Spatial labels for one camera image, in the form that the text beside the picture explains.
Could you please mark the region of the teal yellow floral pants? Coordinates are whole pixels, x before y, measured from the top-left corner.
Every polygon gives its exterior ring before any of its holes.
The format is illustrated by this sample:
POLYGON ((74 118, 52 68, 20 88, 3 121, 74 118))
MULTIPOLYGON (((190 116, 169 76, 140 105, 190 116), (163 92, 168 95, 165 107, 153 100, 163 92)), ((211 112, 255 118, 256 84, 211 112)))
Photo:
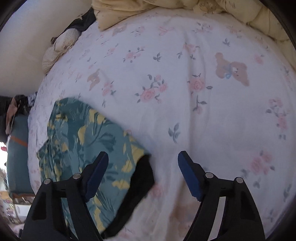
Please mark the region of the teal yellow floral pants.
POLYGON ((103 238, 116 236, 154 185, 150 154, 119 125, 74 98, 55 102, 47 140, 37 152, 41 178, 67 180, 92 164, 100 152, 109 157, 95 196, 87 203, 103 238))

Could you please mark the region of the white floral bed sheet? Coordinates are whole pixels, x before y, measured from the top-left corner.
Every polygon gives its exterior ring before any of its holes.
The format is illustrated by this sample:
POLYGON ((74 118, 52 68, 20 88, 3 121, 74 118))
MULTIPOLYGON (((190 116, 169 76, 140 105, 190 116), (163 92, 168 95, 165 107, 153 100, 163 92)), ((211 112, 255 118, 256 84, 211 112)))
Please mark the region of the white floral bed sheet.
POLYGON ((199 207, 178 154, 242 177, 270 235, 295 197, 295 71, 277 45, 230 15, 157 8, 91 25, 44 77, 29 115, 32 189, 56 101, 74 98, 151 155, 155 185, 116 240, 182 240, 199 207))

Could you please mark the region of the dark clothes pile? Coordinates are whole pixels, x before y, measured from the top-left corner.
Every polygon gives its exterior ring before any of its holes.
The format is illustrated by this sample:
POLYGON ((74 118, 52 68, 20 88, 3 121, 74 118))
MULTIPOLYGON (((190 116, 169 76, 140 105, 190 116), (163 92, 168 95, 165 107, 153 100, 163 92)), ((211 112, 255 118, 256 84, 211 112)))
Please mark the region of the dark clothes pile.
POLYGON ((84 15, 75 19, 66 29, 76 29, 78 32, 87 30, 96 20, 94 9, 90 8, 84 15))

